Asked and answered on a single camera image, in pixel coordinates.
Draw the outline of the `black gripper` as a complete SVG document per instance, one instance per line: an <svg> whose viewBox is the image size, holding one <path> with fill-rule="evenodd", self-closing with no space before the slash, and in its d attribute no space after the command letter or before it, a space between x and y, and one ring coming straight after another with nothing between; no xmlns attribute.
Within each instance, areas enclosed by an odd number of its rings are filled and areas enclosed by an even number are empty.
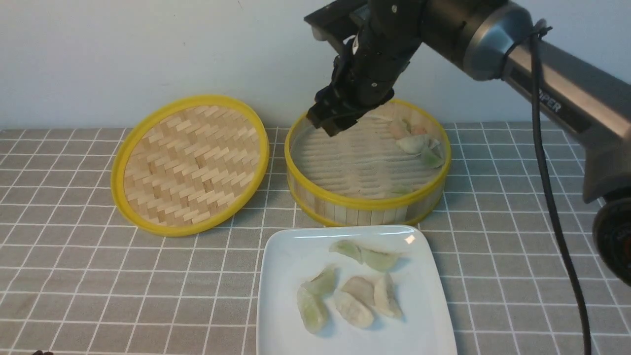
<svg viewBox="0 0 631 355"><path fill-rule="evenodd" d="M369 0L369 14L333 85L315 94L307 119L330 137L394 96L394 84L421 45L425 0Z"/></svg>

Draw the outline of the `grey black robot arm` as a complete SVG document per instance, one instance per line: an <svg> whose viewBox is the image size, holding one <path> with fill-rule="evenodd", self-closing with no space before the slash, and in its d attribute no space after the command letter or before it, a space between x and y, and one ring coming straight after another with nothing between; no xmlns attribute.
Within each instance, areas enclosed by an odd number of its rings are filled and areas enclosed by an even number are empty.
<svg viewBox="0 0 631 355"><path fill-rule="evenodd" d="M390 101L426 44L476 81L501 79L585 150L584 202L602 198L593 238L605 265L630 283L630 86L547 43L511 0L336 0L304 18L337 52L331 83L307 119L333 137Z"/></svg>

